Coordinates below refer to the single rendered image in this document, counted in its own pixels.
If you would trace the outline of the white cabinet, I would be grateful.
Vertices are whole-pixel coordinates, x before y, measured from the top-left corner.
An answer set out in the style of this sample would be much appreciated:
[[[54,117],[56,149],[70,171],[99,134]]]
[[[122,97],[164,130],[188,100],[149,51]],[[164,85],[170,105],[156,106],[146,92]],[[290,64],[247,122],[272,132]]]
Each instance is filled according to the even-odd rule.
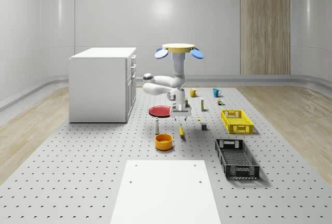
[[[70,122],[128,122],[135,102],[135,55],[134,47],[104,47],[69,58]]]

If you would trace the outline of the yellow basket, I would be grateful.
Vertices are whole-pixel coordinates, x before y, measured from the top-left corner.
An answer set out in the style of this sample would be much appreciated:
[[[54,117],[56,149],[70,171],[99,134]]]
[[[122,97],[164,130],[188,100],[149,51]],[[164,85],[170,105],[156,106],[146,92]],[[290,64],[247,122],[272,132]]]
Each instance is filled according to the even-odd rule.
[[[221,119],[229,133],[253,133],[253,123],[242,110],[221,110]]]

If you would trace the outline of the red plate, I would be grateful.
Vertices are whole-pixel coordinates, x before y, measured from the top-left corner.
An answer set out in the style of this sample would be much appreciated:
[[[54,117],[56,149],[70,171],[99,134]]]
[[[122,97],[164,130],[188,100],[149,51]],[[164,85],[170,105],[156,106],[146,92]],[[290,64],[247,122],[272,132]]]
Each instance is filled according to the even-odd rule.
[[[148,111],[148,113],[153,116],[153,117],[158,117],[158,118],[167,118],[170,116],[170,106],[154,106],[151,107]]]

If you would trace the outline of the dark grey basket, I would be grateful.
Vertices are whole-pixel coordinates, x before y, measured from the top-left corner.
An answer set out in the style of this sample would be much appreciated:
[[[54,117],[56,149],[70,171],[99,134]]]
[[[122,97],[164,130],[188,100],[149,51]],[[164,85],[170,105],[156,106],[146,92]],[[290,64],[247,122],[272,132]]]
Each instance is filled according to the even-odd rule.
[[[259,164],[241,139],[215,140],[215,150],[225,176],[232,179],[259,178]]]

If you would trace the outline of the white board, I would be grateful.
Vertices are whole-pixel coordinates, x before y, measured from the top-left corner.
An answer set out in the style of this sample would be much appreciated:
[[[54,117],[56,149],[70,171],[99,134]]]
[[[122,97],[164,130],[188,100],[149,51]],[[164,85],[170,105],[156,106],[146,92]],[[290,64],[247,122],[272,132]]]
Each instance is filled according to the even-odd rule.
[[[203,160],[129,160],[110,224],[220,224]]]

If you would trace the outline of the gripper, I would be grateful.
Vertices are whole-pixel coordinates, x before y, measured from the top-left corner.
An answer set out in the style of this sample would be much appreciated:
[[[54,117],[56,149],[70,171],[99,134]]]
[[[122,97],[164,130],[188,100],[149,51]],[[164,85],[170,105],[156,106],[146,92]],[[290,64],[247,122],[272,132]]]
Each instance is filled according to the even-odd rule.
[[[184,117],[185,120],[187,117],[191,116],[191,107],[184,107],[182,110],[178,110],[175,105],[171,106],[170,117]]]

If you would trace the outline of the yellow bowl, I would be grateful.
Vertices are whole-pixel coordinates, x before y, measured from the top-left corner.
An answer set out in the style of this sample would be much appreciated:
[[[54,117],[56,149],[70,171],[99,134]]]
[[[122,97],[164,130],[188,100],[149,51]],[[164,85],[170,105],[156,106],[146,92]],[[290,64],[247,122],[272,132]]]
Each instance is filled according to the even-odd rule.
[[[155,136],[155,147],[158,150],[169,150],[173,146],[172,136],[169,134],[158,134]]]

